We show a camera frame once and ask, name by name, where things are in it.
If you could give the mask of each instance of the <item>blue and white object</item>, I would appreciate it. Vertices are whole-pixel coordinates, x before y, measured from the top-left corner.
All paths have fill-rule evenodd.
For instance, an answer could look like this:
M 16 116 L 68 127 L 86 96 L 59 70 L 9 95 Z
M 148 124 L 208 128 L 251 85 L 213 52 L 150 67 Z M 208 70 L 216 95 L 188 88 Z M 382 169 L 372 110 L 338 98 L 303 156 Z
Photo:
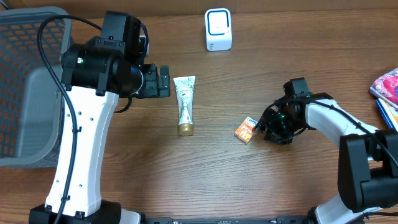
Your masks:
M 232 47 L 231 13 L 228 9 L 209 9 L 205 14 L 207 50 L 229 50 Z

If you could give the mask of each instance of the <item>orange packet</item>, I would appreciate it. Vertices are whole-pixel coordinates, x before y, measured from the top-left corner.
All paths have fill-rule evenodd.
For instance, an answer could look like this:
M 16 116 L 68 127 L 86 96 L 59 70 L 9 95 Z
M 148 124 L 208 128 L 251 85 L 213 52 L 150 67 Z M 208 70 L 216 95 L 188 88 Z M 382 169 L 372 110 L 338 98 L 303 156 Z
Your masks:
M 256 124 L 257 121 L 247 117 L 235 131 L 235 136 L 244 141 L 246 144 L 249 143 L 250 139 L 255 133 L 254 127 Z

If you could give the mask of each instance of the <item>gold cap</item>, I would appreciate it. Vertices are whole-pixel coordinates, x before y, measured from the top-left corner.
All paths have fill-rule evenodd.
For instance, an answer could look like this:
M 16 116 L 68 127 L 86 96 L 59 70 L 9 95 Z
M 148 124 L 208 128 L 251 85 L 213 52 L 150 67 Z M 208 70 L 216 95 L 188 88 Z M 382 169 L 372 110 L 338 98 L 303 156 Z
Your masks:
M 193 134 L 193 124 L 180 124 L 178 126 L 178 133 L 181 136 L 190 136 Z

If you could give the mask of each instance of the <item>basket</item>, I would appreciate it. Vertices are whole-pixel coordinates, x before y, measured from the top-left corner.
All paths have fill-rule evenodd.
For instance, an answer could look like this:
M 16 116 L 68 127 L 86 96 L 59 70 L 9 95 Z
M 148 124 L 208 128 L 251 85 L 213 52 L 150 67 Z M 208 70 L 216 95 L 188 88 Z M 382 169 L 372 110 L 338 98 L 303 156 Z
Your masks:
M 37 50 L 37 29 L 46 18 L 67 14 L 58 7 L 0 12 L 0 166 L 56 166 L 63 99 Z M 57 76 L 70 45 L 70 20 L 47 24 L 44 52 Z

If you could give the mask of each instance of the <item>wooden table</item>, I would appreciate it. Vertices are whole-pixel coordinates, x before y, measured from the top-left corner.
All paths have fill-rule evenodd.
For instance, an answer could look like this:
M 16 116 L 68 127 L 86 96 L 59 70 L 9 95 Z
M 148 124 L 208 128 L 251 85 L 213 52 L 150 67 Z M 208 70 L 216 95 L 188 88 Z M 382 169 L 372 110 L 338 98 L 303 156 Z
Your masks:
M 264 218 L 303 215 L 337 193 L 338 149 L 317 131 L 288 146 L 258 134 L 234 137 L 247 116 L 258 119 L 305 77 L 365 123 L 387 128 L 372 82 L 398 66 L 398 9 L 234 14 L 233 48 L 207 52 L 203 16 L 143 17 L 147 63 L 171 77 L 196 75 L 195 134 L 178 136 L 174 84 L 170 98 L 134 100 L 109 128 L 102 196 L 148 217 Z M 102 24 L 102 19 L 93 20 Z M 99 34 L 73 23 L 73 38 Z M 118 108 L 126 101 L 121 100 Z M 55 169 L 0 168 L 0 222 L 25 223 L 45 202 Z M 369 223 L 396 223 L 372 218 Z

